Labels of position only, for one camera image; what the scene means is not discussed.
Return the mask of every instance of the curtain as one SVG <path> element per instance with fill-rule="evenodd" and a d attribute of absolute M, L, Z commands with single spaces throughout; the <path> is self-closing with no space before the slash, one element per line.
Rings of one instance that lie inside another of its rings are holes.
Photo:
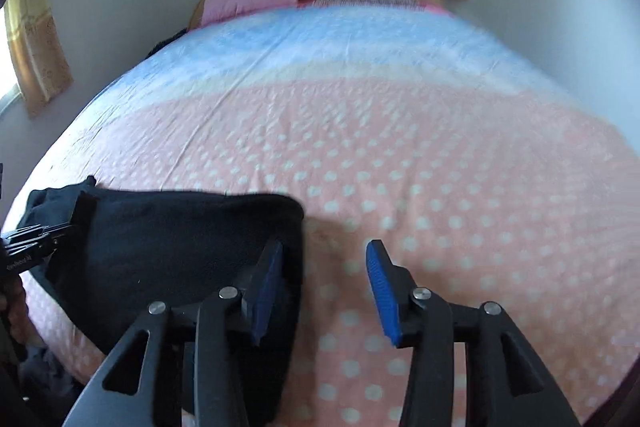
<path fill-rule="evenodd" d="M 58 41 L 48 0 L 6 0 L 4 22 L 18 87 L 30 116 L 73 79 Z"/>

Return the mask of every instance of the window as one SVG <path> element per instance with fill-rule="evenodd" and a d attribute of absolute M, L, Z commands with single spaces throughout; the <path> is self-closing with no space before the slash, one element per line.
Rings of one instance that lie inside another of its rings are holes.
<path fill-rule="evenodd" d="M 14 65 L 9 55 L 9 46 L 6 42 L 4 29 L 4 7 L 0 8 L 0 98 L 6 95 L 15 86 Z"/>

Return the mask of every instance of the metal screw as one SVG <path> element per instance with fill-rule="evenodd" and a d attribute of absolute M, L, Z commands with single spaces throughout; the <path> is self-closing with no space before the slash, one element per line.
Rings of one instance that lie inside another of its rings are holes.
<path fill-rule="evenodd" d="M 149 313 L 152 315 L 159 315 L 166 311 L 166 304 L 162 301 L 156 301 L 149 304 Z"/>
<path fill-rule="evenodd" d="M 418 286 L 417 288 L 414 288 L 412 295 L 415 299 L 418 299 L 418 301 L 426 301 L 431 299 L 431 290 Z"/>
<path fill-rule="evenodd" d="M 487 304 L 484 305 L 484 313 L 488 315 L 500 315 L 502 308 L 497 302 L 487 302 Z"/>
<path fill-rule="evenodd" d="M 238 288 L 235 288 L 234 286 L 225 286 L 220 290 L 218 295 L 220 295 L 221 299 L 234 299 L 235 297 L 238 297 Z"/>

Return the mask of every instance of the bed sheet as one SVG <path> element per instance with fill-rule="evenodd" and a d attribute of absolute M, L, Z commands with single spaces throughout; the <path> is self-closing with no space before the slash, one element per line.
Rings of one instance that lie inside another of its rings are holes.
<path fill-rule="evenodd" d="M 85 108 L 4 228 L 30 190 L 89 174 L 303 202 L 303 309 L 278 425 L 398 423 L 410 352 L 382 334 L 364 268 L 373 238 L 444 298 L 503 304 L 583 421 L 640 351 L 637 157 L 453 16 L 309 7 L 190 32 Z M 102 354 L 24 285 L 40 335 L 88 380 Z M 462 426 L 460 349 L 455 382 Z"/>

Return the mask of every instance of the human hand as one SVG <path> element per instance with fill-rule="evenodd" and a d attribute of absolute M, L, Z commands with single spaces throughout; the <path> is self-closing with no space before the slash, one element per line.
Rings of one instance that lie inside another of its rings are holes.
<path fill-rule="evenodd" d="M 9 279 L 0 287 L 0 313 L 7 309 L 11 324 L 9 333 L 19 344 L 26 344 L 31 333 L 31 321 L 22 279 L 18 276 Z"/>

